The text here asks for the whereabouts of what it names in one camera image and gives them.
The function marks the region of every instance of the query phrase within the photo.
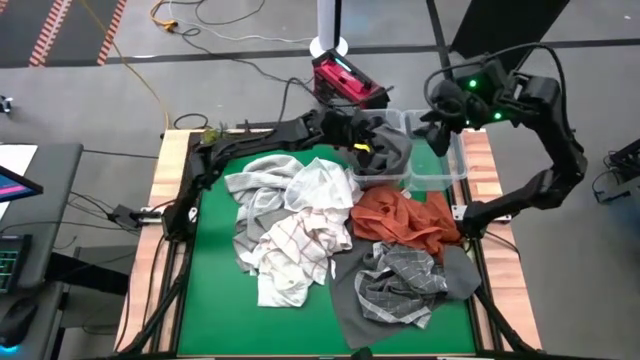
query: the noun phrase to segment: gray plaid cloth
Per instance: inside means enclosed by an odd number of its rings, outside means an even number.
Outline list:
[[[379,242],[364,263],[373,269],[358,272],[355,280],[364,317],[424,329],[436,295],[447,292],[444,271],[433,258],[424,250]]]

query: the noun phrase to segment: striped floor marking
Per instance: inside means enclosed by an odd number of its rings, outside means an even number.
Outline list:
[[[111,50],[111,45],[113,45],[113,39],[116,37],[116,31],[118,31],[118,25],[120,25],[120,19],[122,19],[122,13],[124,12],[124,6],[126,3],[127,0],[118,0],[118,3],[116,4],[116,10],[113,13],[111,24],[109,24],[107,34],[105,35],[102,47],[100,48],[100,54],[98,55],[99,65],[104,65],[107,61],[107,56],[109,55],[109,50]]]
[[[29,58],[29,67],[43,66],[47,60],[53,41],[56,39],[56,36],[58,36],[62,22],[67,16],[71,1],[72,0],[67,0],[66,2],[64,0],[54,1],[51,10],[49,10],[49,15],[47,15],[44,21],[40,36],[33,47],[31,57]]]
[[[4,8],[7,7],[8,2],[9,0],[0,0],[0,14],[2,14],[2,12],[4,11]]]

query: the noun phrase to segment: white pole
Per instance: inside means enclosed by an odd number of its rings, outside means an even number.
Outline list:
[[[348,50],[347,42],[340,37],[340,42],[334,44],[336,30],[336,1],[317,0],[318,5],[318,36],[313,39],[309,50],[314,58],[322,55],[329,49],[336,48],[340,55],[345,55]]]

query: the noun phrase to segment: keyboard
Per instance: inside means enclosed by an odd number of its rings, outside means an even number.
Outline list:
[[[0,235],[0,294],[15,289],[30,244],[31,235]]]

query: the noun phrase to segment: white cloth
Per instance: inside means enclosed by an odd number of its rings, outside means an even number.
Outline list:
[[[344,222],[362,196],[352,175],[316,158],[291,180],[284,206],[298,213],[275,223],[248,261],[260,273],[258,306],[302,306],[313,282],[324,285],[329,256],[351,249]]]

